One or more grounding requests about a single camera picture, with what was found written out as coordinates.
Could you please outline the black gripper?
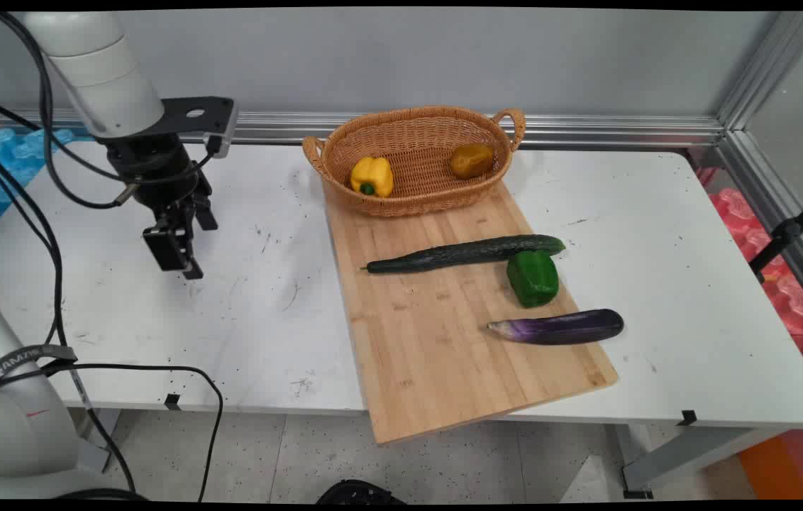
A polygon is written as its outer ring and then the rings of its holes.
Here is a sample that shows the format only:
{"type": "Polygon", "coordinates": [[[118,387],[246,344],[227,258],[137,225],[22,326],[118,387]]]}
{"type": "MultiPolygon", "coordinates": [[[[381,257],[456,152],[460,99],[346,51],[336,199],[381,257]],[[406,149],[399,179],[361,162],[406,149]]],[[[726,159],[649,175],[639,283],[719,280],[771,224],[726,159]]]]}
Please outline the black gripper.
{"type": "Polygon", "coordinates": [[[187,280],[204,277],[194,257],[193,220],[204,231],[215,231],[218,222],[211,210],[211,187],[203,171],[195,171],[196,162],[187,154],[176,133],[146,137],[117,138],[104,141],[106,156],[117,175],[128,180],[167,181],[140,185],[135,200],[149,208],[156,219],[143,230],[161,271],[181,272],[187,280]],[[168,210],[191,197],[193,210],[168,210]]]}

